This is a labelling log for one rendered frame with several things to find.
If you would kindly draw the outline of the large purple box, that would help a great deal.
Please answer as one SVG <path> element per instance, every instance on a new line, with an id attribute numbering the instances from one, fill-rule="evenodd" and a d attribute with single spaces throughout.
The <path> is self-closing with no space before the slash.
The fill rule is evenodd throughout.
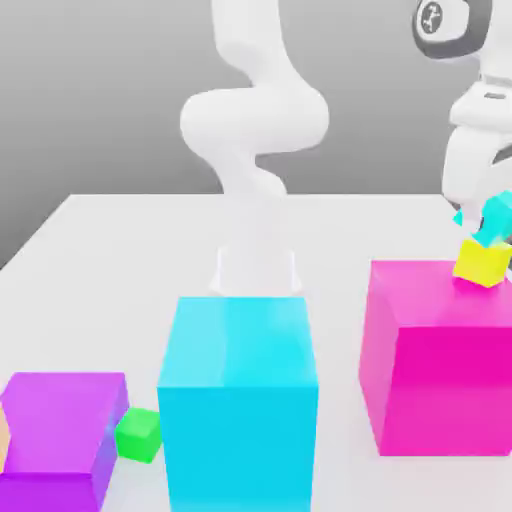
<path id="1" fill-rule="evenodd" d="M 0 404 L 11 441 L 0 512 L 101 512 L 129 408 L 120 372 L 16 372 Z"/>

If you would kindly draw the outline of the large cyan box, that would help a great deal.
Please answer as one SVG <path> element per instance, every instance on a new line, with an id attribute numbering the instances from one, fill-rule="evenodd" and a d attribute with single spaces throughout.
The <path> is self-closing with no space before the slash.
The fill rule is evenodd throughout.
<path id="1" fill-rule="evenodd" d="M 157 386 L 171 512 L 310 512 L 319 383 L 301 297 L 183 297 Z"/>

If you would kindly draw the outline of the small yellow cube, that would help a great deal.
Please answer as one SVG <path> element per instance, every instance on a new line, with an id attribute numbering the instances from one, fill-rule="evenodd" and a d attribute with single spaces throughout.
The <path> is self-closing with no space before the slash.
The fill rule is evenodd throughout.
<path id="1" fill-rule="evenodd" d="M 453 276 L 480 286 L 491 288 L 504 281 L 512 246 L 500 242 L 488 248 L 473 238 L 465 239 L 456 260 Z"/>

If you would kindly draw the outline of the small cyan cube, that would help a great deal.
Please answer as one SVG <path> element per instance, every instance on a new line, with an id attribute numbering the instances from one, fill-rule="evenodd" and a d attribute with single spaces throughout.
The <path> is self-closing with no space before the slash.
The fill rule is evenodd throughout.
<path id="1" fill-rule="evenodd" d="M 486 201 L 480 227 L 471 236 L 484 248 L 504 242 L 512 236 L 511 190 L 505 190 Z"/>

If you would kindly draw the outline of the small green cube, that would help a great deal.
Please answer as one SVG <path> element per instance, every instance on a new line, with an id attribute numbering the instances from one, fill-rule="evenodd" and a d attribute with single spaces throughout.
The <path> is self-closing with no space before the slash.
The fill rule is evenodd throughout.
<path id="1" fill-rule="evenodd" d="M 130 407 L 116 426 L 115 442 L 120 457 L 152 463 L 162 444 L 159 413 Z"/>

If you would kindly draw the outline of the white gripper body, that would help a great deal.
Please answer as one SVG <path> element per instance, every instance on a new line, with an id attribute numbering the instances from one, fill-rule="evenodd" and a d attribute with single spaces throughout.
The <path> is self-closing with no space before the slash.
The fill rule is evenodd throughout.
<path id="1" fill-rule="evenodd" d="M 512 190 L 512 132 L 457 127 L 446 149 L 442 193 L 450 202 L 482 204 Z"/>

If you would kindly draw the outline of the large pink box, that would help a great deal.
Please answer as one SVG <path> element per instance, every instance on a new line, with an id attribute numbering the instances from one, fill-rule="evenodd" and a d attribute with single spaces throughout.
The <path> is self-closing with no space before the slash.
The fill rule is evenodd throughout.
<path id="1" fill-rule="evenodd" d="M 382 456 L 512 455 L 512 282 L 370 265 L 359 382 Z"/>

